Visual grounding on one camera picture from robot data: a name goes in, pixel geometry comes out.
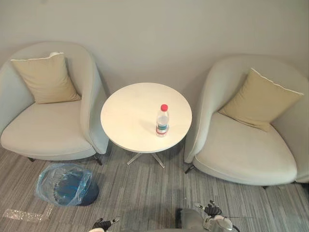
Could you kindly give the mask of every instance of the plastic bottle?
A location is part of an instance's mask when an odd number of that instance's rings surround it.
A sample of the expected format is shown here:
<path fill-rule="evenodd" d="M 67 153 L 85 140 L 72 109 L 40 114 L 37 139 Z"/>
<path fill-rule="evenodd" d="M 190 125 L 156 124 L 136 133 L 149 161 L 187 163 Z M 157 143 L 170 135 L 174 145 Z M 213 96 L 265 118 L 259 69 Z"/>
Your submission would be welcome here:
<path fill-rule="evenodd" d="M 168 105 L 161 105 L 161 110 L 156 118 L 155 132 L 158 137 L 164 137 L 169 130 L 169 113 Z"/>

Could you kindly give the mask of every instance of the wall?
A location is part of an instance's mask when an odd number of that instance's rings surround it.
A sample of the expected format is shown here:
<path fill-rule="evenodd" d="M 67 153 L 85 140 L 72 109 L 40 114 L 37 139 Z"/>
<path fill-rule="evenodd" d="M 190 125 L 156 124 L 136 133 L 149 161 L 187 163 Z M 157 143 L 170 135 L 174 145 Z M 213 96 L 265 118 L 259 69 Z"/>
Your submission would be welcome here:
<path fill-rule="evenodd" d="M 0 65 L 28 44 L 73 41 L 94 54 L 111 93 L 158 82 L 194 106 L 209 68 L 230 54 L 280 57 L 308 77 L 308 11 L 308 0 L 1 0 Z"/>

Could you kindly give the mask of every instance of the striped carpet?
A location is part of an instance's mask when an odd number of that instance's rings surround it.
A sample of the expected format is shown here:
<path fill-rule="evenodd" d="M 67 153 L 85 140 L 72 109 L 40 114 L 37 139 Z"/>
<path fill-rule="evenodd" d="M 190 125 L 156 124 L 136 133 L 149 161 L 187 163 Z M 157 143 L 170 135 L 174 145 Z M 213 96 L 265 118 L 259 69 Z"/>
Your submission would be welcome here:
<path fill-rule="evenodd" d="M 110 156 L 100 157 L 103 166 L 92 158 L 74 161 L 93 171 L 100 188 L 98 199 L 86 207 L 54 206 L 45 218 L 42 215 L 50 206 L 33 193 L 38 175 L 51 162 L 31 163 L 0 148 L 0 231 L 86 232 L 98 218 L 115 216 L 121 221 L 113 225 L 113 232 L 175 228 L 177 208 L 215 200 L 242 232 L 309 232 L 308 192 L 300 184 L 264 190 L 197 170 L 184 174 L 188 165 L 183 162 L 183 142 L 159 153 L 165 169 L 150 155 L 128 166 L 126 162 L 133 155 L 111 145 Z M 13 210 L 27 217 L 16 220 L 2 216 Z"/>

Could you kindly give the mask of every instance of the plastic bag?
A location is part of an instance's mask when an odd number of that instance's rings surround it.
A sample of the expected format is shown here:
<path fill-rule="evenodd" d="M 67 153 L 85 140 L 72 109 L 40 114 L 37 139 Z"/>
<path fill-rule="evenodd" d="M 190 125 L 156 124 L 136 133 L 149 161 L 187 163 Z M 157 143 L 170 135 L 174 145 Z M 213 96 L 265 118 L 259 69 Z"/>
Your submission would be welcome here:
<path fill-rule="evenodd" d="M 39 176 L 36 195 L 58 206 L 80 205 L 91 185 L 91 171 L 72 163 L 48 166 Z"/>

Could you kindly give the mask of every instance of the table base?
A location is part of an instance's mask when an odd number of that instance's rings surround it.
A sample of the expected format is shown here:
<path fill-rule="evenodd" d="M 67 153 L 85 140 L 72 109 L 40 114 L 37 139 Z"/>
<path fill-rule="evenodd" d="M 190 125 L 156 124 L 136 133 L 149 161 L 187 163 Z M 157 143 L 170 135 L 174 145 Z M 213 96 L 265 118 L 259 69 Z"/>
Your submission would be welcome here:
<path fill-rule="evenodd" d="M 130 159 L 130 161 L 127 164 L 129 165 L 143 154 L 144 153 L 137 153 L 132 159 Z M 159 156 L 156 153 L 151 153 L 151 155 L 155 158 L 156 161 L 158 161 L 158 163 L 162 166 L 162 168 L 165 168 L 165 165 L 163 164 L 163 162 L 160 160 Z"/>

